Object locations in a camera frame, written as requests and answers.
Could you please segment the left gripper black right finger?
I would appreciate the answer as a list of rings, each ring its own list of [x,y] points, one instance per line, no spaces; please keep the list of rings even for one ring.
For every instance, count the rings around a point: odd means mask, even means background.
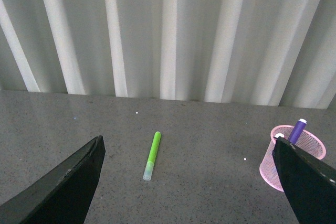
[[[283,137],[272,157],[299,223],[335,223],[335,169]]]

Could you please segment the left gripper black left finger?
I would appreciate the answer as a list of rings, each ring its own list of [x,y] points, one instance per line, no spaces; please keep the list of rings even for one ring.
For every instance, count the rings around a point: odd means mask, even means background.
[[[90,140],[1,205],[1,223],[84,223],[105,157],[102,136]]]

